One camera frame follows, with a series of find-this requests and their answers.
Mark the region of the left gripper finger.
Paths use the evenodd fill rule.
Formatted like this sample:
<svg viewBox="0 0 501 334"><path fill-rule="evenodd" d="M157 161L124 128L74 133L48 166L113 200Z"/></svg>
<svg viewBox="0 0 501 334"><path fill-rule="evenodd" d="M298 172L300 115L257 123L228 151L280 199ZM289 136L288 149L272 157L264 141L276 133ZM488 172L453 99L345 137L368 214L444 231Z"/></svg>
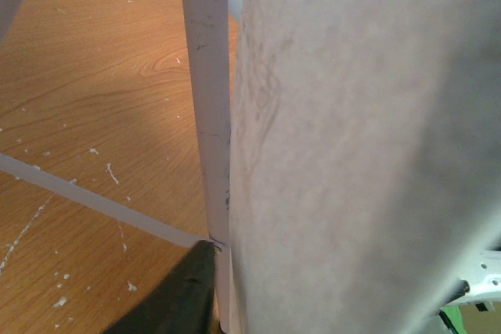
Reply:
<svg viewBox="0 0 501 334"><path fill-rule="evenodd" d="M200 240L160 284L105 333L210 333L218 247Z"/></svg>

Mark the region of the white sheet music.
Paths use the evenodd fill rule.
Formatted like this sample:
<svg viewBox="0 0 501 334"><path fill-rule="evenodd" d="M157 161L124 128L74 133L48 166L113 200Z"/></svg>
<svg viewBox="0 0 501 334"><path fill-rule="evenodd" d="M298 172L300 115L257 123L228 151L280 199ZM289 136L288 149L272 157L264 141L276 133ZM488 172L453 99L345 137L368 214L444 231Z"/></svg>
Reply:
<svg viewBox="0 0 501 334"><path fill-rule="evenodd" d="M415 333L500 230L500 0L243 0L243 333Z"/></svg>

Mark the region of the white music stand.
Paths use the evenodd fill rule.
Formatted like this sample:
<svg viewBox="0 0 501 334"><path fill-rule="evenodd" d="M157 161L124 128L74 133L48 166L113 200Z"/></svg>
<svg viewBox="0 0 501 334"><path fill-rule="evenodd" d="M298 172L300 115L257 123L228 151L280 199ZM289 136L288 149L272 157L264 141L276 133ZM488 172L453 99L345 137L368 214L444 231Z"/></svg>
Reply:
<svg viewBox="0 0 501 334"><path fill-rule="evenodd" d="M242 0L182 0L182 5L209 240L220 252L216 257L215 287L222 331L228 333L232 274L229 251L228 17L240 12ZM190 247L199 240L197 235L164 224L10 156L1 156L1 169L176 245Z"/></svg>

